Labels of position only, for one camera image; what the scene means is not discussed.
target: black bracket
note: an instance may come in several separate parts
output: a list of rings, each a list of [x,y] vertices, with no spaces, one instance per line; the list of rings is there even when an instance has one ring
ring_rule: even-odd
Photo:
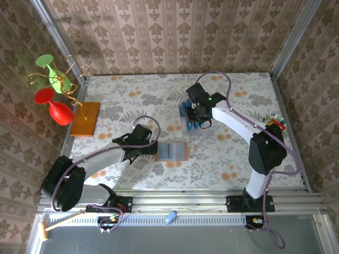
[[[104,185],[104,184],[99,184],[99,185],[105,188],[110,194],[110,197],[107,199],[107,201],[103,205],[104,207],[116,207],[116,208],[122,209],[123,213],[132,212],[133,197],[117,196],[115,191],[113,191],[107,185]],[[100,209],[100,208],[93,207],[90,204],[86,206],[86,213],[112,213],[112,212],[115,212],[115,210]]]
[[[110,219],[109,216],[101,216],[97,218],[97,226],[99,227],[101,224],[101,230],[102,232],[109,233],[110,230],[114,227],[115,224],[117,224],[118,220],[120,219],[119,216],[114,217],[114,221]]]
[[[141,124],[137,124],[132,133],[127,133],[119,138],[113,139],[113,143],[120,146],[140,146],[149,144],[152,131]],[[155,155],[158,151],[158,141],[144,148],[123,148],[125,156],[123,161],[129,160],[132,164],[139,155]]]
[[[245,228],[247,229],[261,229],[264,224],[265,222],[263,216],[246,216]]]
[[[253,199],[244,189],[243,195],[226,196],[226,206],[228,213],[262,213],[264,197]],[[266,211],[275,212],[273,197],[266,196]]]

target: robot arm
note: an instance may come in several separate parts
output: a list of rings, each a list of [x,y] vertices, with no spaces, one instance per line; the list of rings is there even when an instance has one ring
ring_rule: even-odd
[[[273,168],[280,165],[287,156],[286,150],[256,126],[248,124],[235,115],[228,108],[226,98],[219,93],[209,95],[199,83],[191,86],[186,92],[195,104],[194,108],[186,109],[189,122],[205,122],[215,119],[229,126],[249,144],[248,161],[253,169],[243,198],[245,205],[251,209],[262,198]],[[267,126],[254,119],[251,121],[283,142],[281,130],[277,125]]]
[[[132,133],[127,133],[120,138],[112,140],[107,146],[96,150],[88,155],[75,159],[60,156],[53,164],[47,177],[41,185],[41,192],[48,197],[52,197],[57,183],[60,181],[66,170],[73,164],[76,166],[64,178],[57,190],[55,207],[65,212],[73,208],[76,204],[100,204],[112,206],[116,198],[115,192],[106,185],[84,186],[84,181],[100,170],[126,160],[130,164],[141,154],[154,155],[157,152],[158,143],[151,146],[138,147],[149,144],[152,131],[143,125],[137,124]]]

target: wooden board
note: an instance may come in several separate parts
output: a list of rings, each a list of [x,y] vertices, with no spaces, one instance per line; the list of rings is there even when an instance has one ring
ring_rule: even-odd
[[[71,137],[92,137],[99,114],[99,109],[100,102],[83,102],[82,110],[87,116],[87,120],[83,117],[80,109],[78,109],[74,116],[69,135]]]

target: floral tablecloth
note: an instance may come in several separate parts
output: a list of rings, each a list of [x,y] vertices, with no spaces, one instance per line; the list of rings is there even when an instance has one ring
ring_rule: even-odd
[[[232,80],[230,100],[234,108],[261,120],[267,113],[280,114],[267,73],[229,74]],[[185,90],[198,74],[98,76],[90,79],[87,102],[101,102],[93,137],[75,138],[71,157],[90,153],[112,139],[132,130],[140,115],[153,116],[161,125],[159,141],[187,141],[189,160],[155,162],[154,156],[140,156],[129,162],[109,166],[91,176],[86,183],[104,183],[117,188],[244,188],[251,175],[248,144],[233,130],[213,120],[212,127],[200,130],[200,136],[184,137],[178,104],[186,99]],[[213,94],[226,94],[228,82],[221,75],[206,75],[200,80]],[[156,124],[141,120],[156,135]],[[290,145],[284,133],[284,141]],[[287,156],[279,170],[293,171],[295,164]],[[274,176],[271,187],[303,187],[300,175]]]

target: gold wire stand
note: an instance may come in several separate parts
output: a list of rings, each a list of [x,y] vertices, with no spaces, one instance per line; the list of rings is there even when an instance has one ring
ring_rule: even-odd
[[[72,55],[68,55],[66,57],[66,61],[74,61]],[[72,65],[69,67],[69,69],[62,75],[59,74],[58,68],[54,61],[53,66],[56,70],[56,75],[54,77],[49,77],[44,74],[40,73],[31,73],[27,76],[26,81],[30,83],[31,85],[36,82],[36,77],[47,77],[51,78],[53,82],[48,85],[47,87],[52,86],[56,82],[60,82],[61,85],[61,92],[66,97],[69,98],[71,101],[72,106],[78,106],[78,110],[75,113],[74,120],[72,123],[72,128],[70,131],[70,135],[72,137],[91,137],[94,135],[95,125],[97,121],[97,117],[100,110],[100,102],[81,102],[77,98],[73,97],[73,93],[77,90],[77,85],[74,83],[70,83],[67,89],[64,88],[65,81],[72,80],[78,77],[85,76],[89,72],[89,68],[87,66],[81,66],[79,70],[83,72],[83,74],[75,77],[68,78],[67,73],[73,68],[75,65],[75,61],[72,63]]]

